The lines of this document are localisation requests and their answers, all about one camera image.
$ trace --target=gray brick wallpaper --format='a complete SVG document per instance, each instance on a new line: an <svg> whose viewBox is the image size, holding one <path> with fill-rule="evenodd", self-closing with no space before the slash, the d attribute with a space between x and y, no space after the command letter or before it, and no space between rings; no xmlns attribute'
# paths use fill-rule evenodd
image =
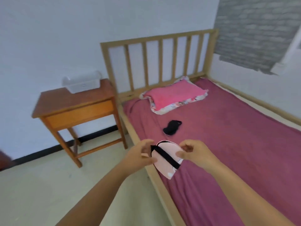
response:
<svg viewBox="0 0 301 226"><path fill-rule="evenodd" d="M301 0L220 0L215 53L220 60L270 72L301 24Z"/></svg>

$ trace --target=wrinkled sheet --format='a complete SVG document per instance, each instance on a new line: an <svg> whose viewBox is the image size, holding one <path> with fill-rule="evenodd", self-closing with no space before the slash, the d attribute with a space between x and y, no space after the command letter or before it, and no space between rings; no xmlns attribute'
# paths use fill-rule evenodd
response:
<svg viewBox="0 0 301 226"><path fill-rule="evenodd" d="M153 113L148 100L128 101L124 112L139 138L203 141L258 194L301 225L301 132L207 79L196 85L209 90L207 98L164 115ZM175 135L166 136L163 128L171 120L183 123ZM160 176L187 226L243 225L213 177L190 161L184 160L171 180Z"/></svg>

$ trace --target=plastic container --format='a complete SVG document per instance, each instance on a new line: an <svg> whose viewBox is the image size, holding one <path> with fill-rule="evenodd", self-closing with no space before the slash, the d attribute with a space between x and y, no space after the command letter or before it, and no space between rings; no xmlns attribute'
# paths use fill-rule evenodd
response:
<svg viewBox="0 0 301 226"><path fill-rule="evenodd" d="M70 93L78 93L100 87L101 74L94 71L74 78L63 77L62 86L66 87Z"/></svg>

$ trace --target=wooden furniture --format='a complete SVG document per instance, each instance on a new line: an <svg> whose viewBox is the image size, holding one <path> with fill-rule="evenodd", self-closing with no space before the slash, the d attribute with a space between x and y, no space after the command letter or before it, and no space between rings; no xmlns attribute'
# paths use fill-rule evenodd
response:
<svg viewBox="0 0 301 226"><path fill-rule="evenodd" d="M199 60L201 56L201 51L202 51L202 45L203 45L203 38L204 35L208 33L209 34L209 41L208 41L208 46L206 49L206 54L205 54L205 62L203 65L202 71L198 72L198 66L199 66ZM196 80L200 76L202 77L207 77L209 78L209 73L210 73L210 68L211 68L211 63L212 63L212 58L213 58L213 53L214 53L214 47L216 43L216 39L218 36L218 30L217 29L209 29L209 30L201 30L201 31L193 31L193 32L183 32L183 33L176 33L176 34L169 34L169 35L158 35L158 36L151 36L151 37L143 37L143 38L135 38L135 39L127 39L127 40L120 40L120 41L112 41L112 42L105 42L101 43L101 49L104 57L104 61L106 64L107 72L109 75L109 78L112 82L112 84L116 87L116 79L113 73L113 68L112 68L112 63L111 63L111 58L109 55L109 49L111 47L118 47L122 46L124 47L124 55L126 58L126 65L127 65L127 71L128 71L128 77L129 77L129 82L130 82L130 91L127 92L122 92L118 94L118 99L120 102L125 102L127 100L130 100L132 98L135 98L139 96L140 93L150 90L156 87L162 87L169 85L175 81L175 69L176 69L176 62L177 62L177 49L178 49L178 38L179 37L186 37L186 48L185 48L185 58L184 58L184 68L183 68L183 76L187 75L187 67L188 67L188 61L189 61L189 55L190 55L190 46L191 46L191 37L197 35L198 36L198 45L197 45L197 52L195 55L195 63L194 63L194 72L191 75L188 75L190 80ZM163 40L164 39L172 39L173 40L173 53L172 53L172 77L170 80L163 81L162 80L162 75L163 75ZM148 58L147 58L147 46L146 43L148 41L158 41L158 67L159 67L159 82L154 84L154 85L149 85L148 82ZM143 57L143 65L144 65L144 76L145 76L145 87L135 89L134 84L133 84L133 76L132 76L132 67L131 67L131 60L130 60L130 55L129 55L129 45L131 44L137 44L141 43L142 45L142 51L141 55ZM240 95L241 97L246 98L247 100L250 100L254 103L257 103L258 105L267 108L274 113L282 116L283 118L292 121L296 124L301 125L301 119L296 118L279 108L273 107L263 101L260 101L254 97L251 97L247 94L244 94L232 87L229 87L225 84L221 84L222 87L236 93L237 95ZM134 144L137 144L140 139L131 125L129 119L127 118L126 114L123 112L123 107L122 104L118 105L118 111L119 114L125 124L125 127L133 141ZM148 176L159 196L159 199L167 213L167 216L171 222L172 225L176 226L185 226L186 224L184 223L177 207L175 206L175 203L173 202L170 194L168 193L166 187L164 186L156 168L154 165L150 165L146 167L146 171L148 173Z"/></svg>
<svg viewBox="0 0 301 226"><path fill-rule="evenodd" d="M121 138L78 154L77 146L81 145L81 142L78 140L72 127L111 114L115 117ZM76 94L70 93L66 88L42 92L32 113L32 118L41 119L78 167L82 167L82 163L79 160L80 157L118 142L122 141L124 148L127 149L126 139L116 107L115 90L108 79L100 81L100 88ZM58 133L62 129L68 129L74 138L74 151L70 149Z"/></svg>

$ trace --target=left hand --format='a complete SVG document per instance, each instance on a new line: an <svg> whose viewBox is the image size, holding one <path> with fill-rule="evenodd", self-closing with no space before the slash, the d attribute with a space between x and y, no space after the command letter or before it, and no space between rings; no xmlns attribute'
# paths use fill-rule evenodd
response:
<svg viewBox="0 0 301 226"><path fill-rule="evenodd" d="M127 175L131 175L141 170L143 167L151 165L157 161L156 158L141 155L143 152L150 152L151 144L153 144L153 140L141 140L128 151L127 155L120 162L122 169Z"/></svg>

